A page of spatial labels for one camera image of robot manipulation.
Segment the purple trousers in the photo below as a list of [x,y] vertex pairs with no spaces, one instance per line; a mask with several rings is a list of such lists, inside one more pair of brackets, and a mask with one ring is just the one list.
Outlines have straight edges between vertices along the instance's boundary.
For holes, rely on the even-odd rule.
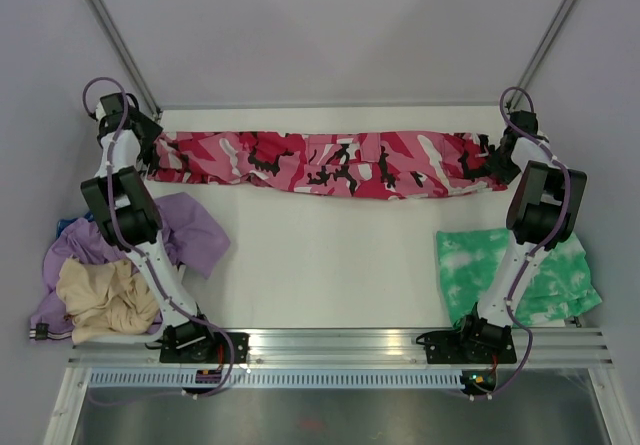
[[[166,195],[155,200],[161,214],[162,240],[174,265],[186,265],[204,278],[230,247],[223,228],[209,212],[186,193]],[[29,322],[32,341],[71,338],[72,321],[56,294],[59,272],[64,262],[75,259],[82,264],[101,265],[126,258],[123,251],[106,243],[93,218],[86,215],[68,226],[46,252],[42,265],[45,298]]]

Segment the pink camouflage trousers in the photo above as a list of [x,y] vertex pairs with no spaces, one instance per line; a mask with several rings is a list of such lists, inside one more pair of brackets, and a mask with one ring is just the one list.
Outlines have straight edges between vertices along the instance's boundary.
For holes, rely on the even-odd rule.
[[147,177],[342,198],[449,198],[505,190],[485,168],[493,149],[473,133],[167,132]]

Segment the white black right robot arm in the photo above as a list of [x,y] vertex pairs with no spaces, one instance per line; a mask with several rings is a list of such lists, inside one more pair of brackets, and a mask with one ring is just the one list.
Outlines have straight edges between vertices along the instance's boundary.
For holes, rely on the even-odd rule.
[[469,361],[513,349],[515,312],[542,261],[573,232],[587,175],[564,165],[539,134],[532,111],[506,114],[506,130],[490,157],[497,178],[520,181],[507,211],[505,255],[481,299],[461,322],[457,352]]

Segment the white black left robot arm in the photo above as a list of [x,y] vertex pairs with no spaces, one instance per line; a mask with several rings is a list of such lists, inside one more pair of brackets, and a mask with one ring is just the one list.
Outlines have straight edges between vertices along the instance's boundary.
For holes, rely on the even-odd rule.
[[204,363],[222,357],[224,340],[203,324],[205,316],[182,284],[184,270],[172,265],[159,209],[137,168],[162,128],[140,112],[127,92],[101,97],[89,116],[98,123],[102,158],[94,177],[81,184],[82,195],[104,240],[123,251],[143,276],[161,316],[154,333],[125,332],[98,340],[157,342],[163,363]]

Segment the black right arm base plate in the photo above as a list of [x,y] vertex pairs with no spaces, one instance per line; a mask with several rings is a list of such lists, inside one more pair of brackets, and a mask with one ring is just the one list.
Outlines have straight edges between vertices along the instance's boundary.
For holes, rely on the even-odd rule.
[[517,356],[511,341],[502,344],[496,341],[464,337],[453,330],[427,332],[416,338],[422,346],[428,364],[436,365],[492,365],[515,364]]

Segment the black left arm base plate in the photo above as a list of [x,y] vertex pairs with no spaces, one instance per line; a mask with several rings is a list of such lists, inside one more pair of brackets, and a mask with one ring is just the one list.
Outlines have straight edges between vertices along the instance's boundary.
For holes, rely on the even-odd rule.
[[215,332],[212,336],[200,336],[191,340],[163,344],[159,362],[163,364],[245,364],[249,351],[249,335],[230,332],[224,338]]

